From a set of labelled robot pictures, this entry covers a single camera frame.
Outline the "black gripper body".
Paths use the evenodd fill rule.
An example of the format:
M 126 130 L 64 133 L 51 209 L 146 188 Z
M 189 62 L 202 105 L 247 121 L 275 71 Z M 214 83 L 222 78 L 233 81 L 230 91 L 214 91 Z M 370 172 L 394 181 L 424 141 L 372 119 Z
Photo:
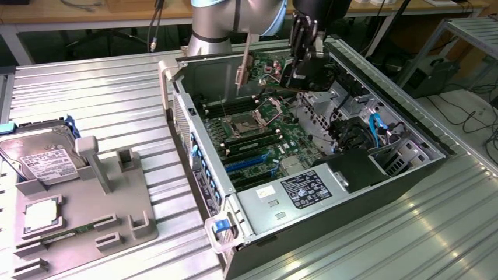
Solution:
M 313 20 L 337 20 L 348 13 L 350 0 L 293 0 L 293 6 Z

